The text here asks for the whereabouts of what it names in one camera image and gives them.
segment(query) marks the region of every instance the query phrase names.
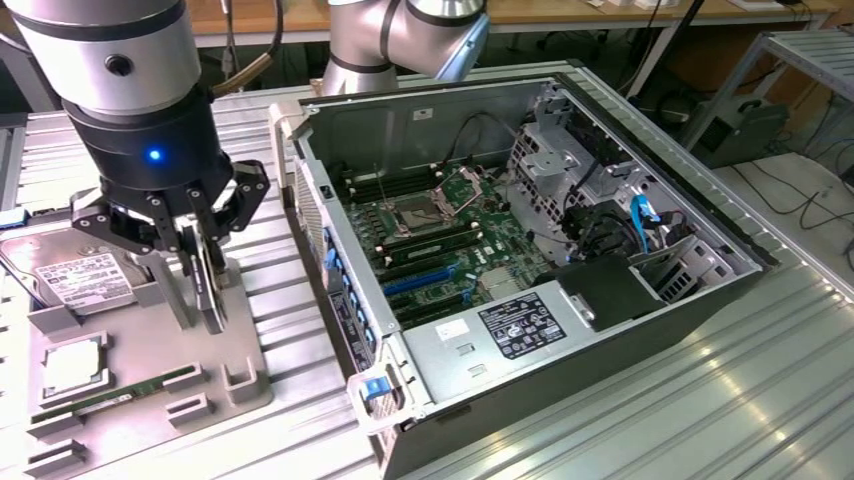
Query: hard drive label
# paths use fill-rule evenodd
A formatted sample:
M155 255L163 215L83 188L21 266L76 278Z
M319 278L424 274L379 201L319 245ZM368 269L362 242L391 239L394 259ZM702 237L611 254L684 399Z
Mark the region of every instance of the hard drive label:
M566 338L566 333L536 293L514 298L480 312L498 349L515 359Z
M72 309L131 294L131 284L112 253L39 267L36 274Z

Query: motherboard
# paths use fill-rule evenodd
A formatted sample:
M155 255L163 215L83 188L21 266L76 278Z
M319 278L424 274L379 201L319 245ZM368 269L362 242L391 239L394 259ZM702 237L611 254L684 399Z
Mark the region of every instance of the motherboard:
M550 265L480 167L350 182L350 221L404 329L528 288Z

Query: aluminum profile table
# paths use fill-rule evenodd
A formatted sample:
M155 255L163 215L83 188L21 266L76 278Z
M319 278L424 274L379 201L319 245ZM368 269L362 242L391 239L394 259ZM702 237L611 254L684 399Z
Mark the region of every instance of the aluminum profile table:
M567 72L782 265L679 345L408 478L845 478L854 473L850 288L586 69L552 63L487 69L475 77L538 70ZM232 157L271 165L265 106L308 94L273 90L217 101L220 138ZM93 175L64 114L31 116L19 203L60 201L93 184ZM83 478L376 478L275 193L228 253L240 262L276 399ZM0 382L12 382L0 397L0 420L12 422L4 427L0 421L5 479L20 477L9 453L23 438L23 388L13 382L24 381L16 355L25 330L15 316L21 296L8 284L3 297ZM13 418L3 417L8 413Z
M754 40L732 73L702 114L691 120L682 135L682 145L690 150L696 145L720 106L735 94L738 86L752 70L762 54L774 55L783 65L795 67L839 96L854 102L854 35L838 29L802 32L766 32ZM754 93L763 96L783 68L778 68L759 84Z

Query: green circuit board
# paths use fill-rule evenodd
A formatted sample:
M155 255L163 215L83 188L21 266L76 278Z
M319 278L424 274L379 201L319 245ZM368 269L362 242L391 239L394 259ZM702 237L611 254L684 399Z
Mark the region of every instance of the green circuit board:
M436 190L444 202L438 202L436 192L427 189L374 202L354 202L346 207L383 287L452 267L450 278L443 281L387 295L403 328L496 300L502 294L514 293L516 287L528 288L538 275L550 270L536 246L526 239L526 230L511 212L502 209L504 186L487 175L474 174L471 169L462 175L455 172L459 168L448 167L442 172L447 180ZM475 181L482 192L471 200ZM423 242L424 248L423 245L395 248L399 242L411 243L427 237L435 239ZM378 245L387 246L387 250L378 252ZM390 258L404 264L392 261L390 265ZM487 288L487 278L507 276L512 277L510 283Z

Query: hard drive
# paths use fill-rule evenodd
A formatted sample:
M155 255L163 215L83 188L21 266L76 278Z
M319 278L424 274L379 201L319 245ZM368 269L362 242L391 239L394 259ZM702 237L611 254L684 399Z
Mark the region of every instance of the hard drive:
M75 230L68 210L24 215L15 224L0 231L0 263L36 308L65 305L89 315L133 303L132 288L151 282L148 270L129 252Z

